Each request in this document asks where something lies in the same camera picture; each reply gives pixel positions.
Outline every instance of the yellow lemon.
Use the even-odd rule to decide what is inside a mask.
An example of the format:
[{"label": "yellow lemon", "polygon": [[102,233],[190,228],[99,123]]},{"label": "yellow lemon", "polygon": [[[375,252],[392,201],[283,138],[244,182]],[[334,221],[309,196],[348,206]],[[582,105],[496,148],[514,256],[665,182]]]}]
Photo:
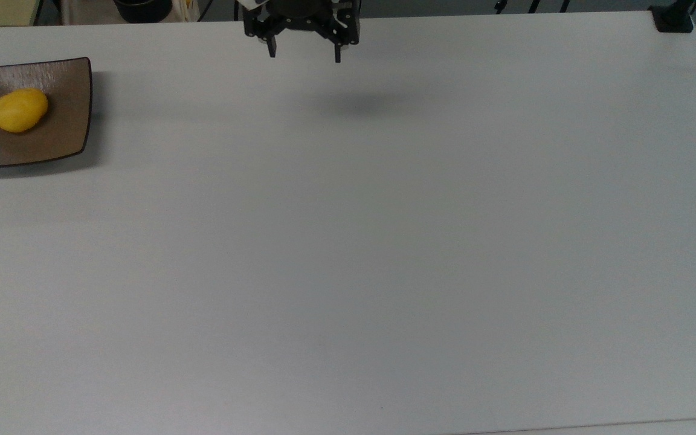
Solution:
[{"label": "yellow lemon", "polygon": [[0,129],[25,132],[47,113],[47,96],[36,88],[22,88],[0,97]]}]

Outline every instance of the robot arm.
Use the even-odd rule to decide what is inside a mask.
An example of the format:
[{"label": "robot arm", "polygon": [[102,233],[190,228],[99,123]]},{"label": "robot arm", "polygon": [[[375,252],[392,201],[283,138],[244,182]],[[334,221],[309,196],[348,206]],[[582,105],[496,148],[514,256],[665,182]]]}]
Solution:
[{"label": "robot arm", "polygon": [[270,57],[276,57],[276,35],[285,28],[308,30],[328,39],[335,46],[335,62],[340,51],[359,43],[359,8],[356,0],[238,0],[243,6],[243,30],[268,44]]}]

